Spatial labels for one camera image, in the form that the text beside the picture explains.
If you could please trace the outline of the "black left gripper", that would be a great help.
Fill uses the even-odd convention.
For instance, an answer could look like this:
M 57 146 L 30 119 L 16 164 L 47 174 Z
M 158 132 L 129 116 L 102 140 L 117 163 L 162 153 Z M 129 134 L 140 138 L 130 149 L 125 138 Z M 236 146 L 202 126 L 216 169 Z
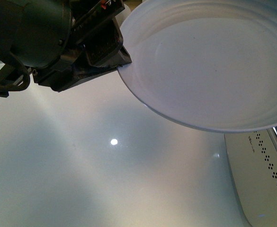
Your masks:
M 0 93 L 31 81 L 62 92 L 132 62 L 121 0 L 0 0 Z

